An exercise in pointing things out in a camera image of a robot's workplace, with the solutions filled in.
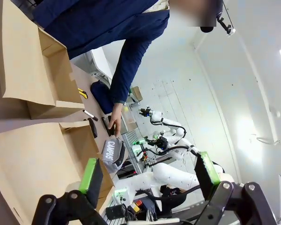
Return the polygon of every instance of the black cable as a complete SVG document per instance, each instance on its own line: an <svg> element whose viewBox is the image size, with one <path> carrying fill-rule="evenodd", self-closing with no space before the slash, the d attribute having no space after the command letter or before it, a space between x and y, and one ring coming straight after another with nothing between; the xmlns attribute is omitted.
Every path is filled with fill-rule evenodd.
<svg viewBox="0 0 281 225"><path fill-rule="evenodd" d="M154 166L154 165L156 165L156 164L158 164L158 163L163 163L163 162L165 162L165 161L167 161L167 160L170 160L172 157L167 157L167 158L165 158L165 159L163 159L163 160L161 160L161 161L159 161L159 162L157 162L157 163L153 163L153 164L151 164L151 165L148 165L149 167L152 167L152 166Z"/></svg>
<svg viewBox="0 0 281 225"><path fill-rule="evenodd" d="M156 153L156 152L153 152L152 150L150 150L150 149L145 149L144 151L150 151L150 152L152 152L154 155L157 155L157 156L162 156L162 155L160 155L160 154L158 154L158 153ZM137 155L136 155L136 157L138 157L142 152L144 152L144 151L140 151Z"/></svg>
<svg viewBox="0 0 281 225"><path fill-rule="evenodd" d="M133 159L133 158L136 158L136 157L137 157L137 156L134 156L134 157L131 157L131 158L127 158L126 160Z"/></svg>
<svg viewBox="0 0 281 225"><path fill-rule="evenodd" d="M224 170L224 168L223 168L221 165L219 165L219 166L223 169L223 173L226 173L225 170Z"/></svg>
<svg viewBox="0 0 281 225"><path fill-rule="evenodd" d="M125 210L124 218L126 221L129 221L129 211L127 209L127 206L125 204L122 204L122 201L121 201L121 205L124 207Z"/></svg>
<svg viewBox="0 0 281 225"><path fill-rule="evenodd" d="M178 125L170 125L170 124L167 124L167 123L163 123L163 124L166 125L166 126L172 126L172 127L175 127L175 128L182 128L182 129L184 130L184 135L183 135L182 138L185 137L185 135L186 135L186 129L185 129L184 127L178 126Z"/></svg>
<svg viewBox="0 0 281 225"><path fill-rule="evenodd" d="M189 189L189 190L187 190L183 193L180 193L178 195L173 195L173 196L168 196L168 197L155 197L154 195L152 195L148 191L144 191L144 190L138 190L136 193L146 194L146 195L148 195L148 198L151 199L152 201L155 201L155 200L171 200L171 199L175 199L177 197L181 197L182 195L187 195L187 194L189 194L189 193L191 193L195 190L198 190L198 189L200 189L200 185L194 186L191 189Z"/></svg>
<svg viewBox="0 0 281 225"><path fill-rule="evenodd" d="M160 122L153 122L153 121L151 120L151 118L150 118L150 123L151 123L152 125L154 125L154 126L162 125L162 123L160 123Z"/></svg>
<svg viewBox="0 0 281 225"><path fill-rule="evenodd" d="M128 173L128 172L129 172L129 173L131 172L131 171L128 171L128 170L124 170L124 168L120 168L118 171L124 171L124 172L127 172L127 173Z"/></svg>
<svg viewBox="0 0 281 225"><path fill-rule="evenodd" d="M174 147L171 147L171 148L168 148L168 149L164 150L161 153L163 155L165 155L166 153L168 153L169 151L174 150L174 149L189 149L189 147L187 147L187 146L174 146Z"/></svg>
<svg viewBox="0 0 281 225"><path fill-rule="evenodd" d="M224 3L224 2L223 2L223 4L224 4L224 6L225 6L225 10L226 10L227 15L228 15L228 17L229 17L229 20L230 20L230 22L231 22L231 25L232 25L232 27L234 28L233 23L232 23L232 21L231 21L231 19L230 19L230 16L229 16L228 10L227 10L227 8L226 8L226 5L225 5L225 3Z"/></svg>

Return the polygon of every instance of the wooden table surface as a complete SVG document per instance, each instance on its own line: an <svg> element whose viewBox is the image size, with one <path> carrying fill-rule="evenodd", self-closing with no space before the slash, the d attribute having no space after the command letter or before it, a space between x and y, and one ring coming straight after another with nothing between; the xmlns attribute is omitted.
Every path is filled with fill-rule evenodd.
<svg viewBox="0 0 281 225"><path fill-rule="evenodd" d="M95 139L100 151L102 151L104 142L109 138L101 117L104 116L101 108L94 99L90 92L90 85L97 81L96 78L91 77L89 74L79 69L77 66L72 64L73 72L71 78L75 79L77 86L88 94L88 99L81 96L85 109L99 118L98 122L95 122L98 137ZM25 101L18 99L7 99L1 97L0 91L0 133L9 131L12 129L21 128L24 126L29 126L38 123L47 122L72 122L72 121L82 121L87 119L88 116L82 111L76 112L70 116L64 118L56 119L41 119L41 120L31 120L29 116L28 107ZM0 224L18 224L14 215L9 210L3 196L0 193Z"/></svg>

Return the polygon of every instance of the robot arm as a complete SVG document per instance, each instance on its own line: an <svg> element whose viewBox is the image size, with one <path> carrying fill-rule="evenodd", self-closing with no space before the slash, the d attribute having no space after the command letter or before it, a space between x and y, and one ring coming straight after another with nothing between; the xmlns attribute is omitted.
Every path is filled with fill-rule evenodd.
<svg viewBox="0 0 281 225"><path fill-rule="evenodd" d="M153 167L152 172L144 172L119 180L116 183L114 196L118 203L129 206L132 204L138 190L147 190L166 184L189 190L199 185L199 182L194 174L181 171L165 163L159 163Z"/></svg>
<svg viewBox="0 0 281 225"><path fill-rule="evenodd" d="M169 154L174 158L183 158L187 150L192 151L194 155L198 155L199 153L199 150L185 138L182 138L174 147L175 148L171 148L172 150L169 151ZM152 168L151 172L145 172L127 179L122 179L116 183L114 195L118 203L123 203L126 206L131 205L138 190L146 190L165 184L189 190L199 185L195 174L181 171L168 164L158 163ZM223 169L219 165L214 165L214 169L217 173L223 173ZM233 178L228 174L225 174L224 177L222 176L221 179L233 181Z"/></svg>
<svg viewBox="0 0 281 225"><path fill-rule="evenodd" d="M185 138L179 139L177 144L171 144L166 137L160 136L157 140L147 140L147 143L151 146L156 145L161 149L159 153L155 153L156 155L163 156L168 153L170 157L176 160L182 160L188 150L194 151L195 154L198 152L198 149ZM142 151L146 150L145 148L142 149L141 145L133 146L133 151L137 157L141 155Z"/></svg>
<svg viewBox="0 0 281 225"><path fill-rule="evenodd" d="M163 135L169 144L177 143L186 134L186 130L180 123L163 117L163 113L160 111L154 111L148 107L147 109L140 109L140 115L150 117L152 125L164 125L169 127L170 132Z"/></svg>

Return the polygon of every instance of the white marker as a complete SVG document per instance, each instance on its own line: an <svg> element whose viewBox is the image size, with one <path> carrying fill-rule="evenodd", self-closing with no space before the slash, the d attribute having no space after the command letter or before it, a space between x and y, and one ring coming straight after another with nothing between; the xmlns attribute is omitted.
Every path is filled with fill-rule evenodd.
<svg viewBox="0 0 281 225"><path fill-rule="evenodd" d="M96 116L94 116L93 114L90 114L88 111L86 111L85 109L82 110L85 114L87 114L89 117L93 118L94 121L98 121L98 118Z"/></svg>

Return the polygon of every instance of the cardboard box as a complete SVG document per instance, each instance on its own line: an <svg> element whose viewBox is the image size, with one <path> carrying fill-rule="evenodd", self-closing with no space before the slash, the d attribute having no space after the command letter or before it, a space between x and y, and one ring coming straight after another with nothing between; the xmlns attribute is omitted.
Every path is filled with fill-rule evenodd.
<svg viewBox="0 0 281 225"><path fill-rule="evenodd" d="M138 86L131 88L132 94L137 98L137 100L140 102L143 98L141 95L140 88Z"/></svg>
<svg viewBox="0 0 281 225"><path fill-rule="evenodd" d="M28 102L32 119L84 109L67 49L10 0L0 4L0 86L3 98Z"/></svg>
<svg viewBox="0 0 281 225"><path fill-rule="evenodd" d="M42 123L0 134L0 191L20 224L31 224L39 198L61 197L80 181L89 158L101 154L89 122ZM97 211L102 214L114 185L104 174Z"/></svg>

